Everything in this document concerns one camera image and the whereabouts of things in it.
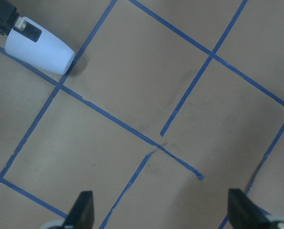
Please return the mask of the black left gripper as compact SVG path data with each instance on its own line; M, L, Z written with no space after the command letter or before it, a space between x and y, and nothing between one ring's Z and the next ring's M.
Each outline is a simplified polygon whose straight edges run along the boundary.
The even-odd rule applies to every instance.
M9 35L12 28L33 42L37 42L42 31L24 18L17 8L7 0L0 0L0 35Z

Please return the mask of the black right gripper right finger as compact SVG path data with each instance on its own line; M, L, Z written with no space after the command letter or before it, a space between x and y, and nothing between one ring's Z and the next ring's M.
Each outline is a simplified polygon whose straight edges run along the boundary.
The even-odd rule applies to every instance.
M228 190L228 218L233 229L268 229L271 224L238 188Z

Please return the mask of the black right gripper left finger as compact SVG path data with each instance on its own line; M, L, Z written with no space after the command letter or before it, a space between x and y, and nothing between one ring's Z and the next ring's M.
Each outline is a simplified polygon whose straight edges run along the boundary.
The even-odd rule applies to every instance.
M95 221L92 191L79 194L63 223L63 229L92 229Z

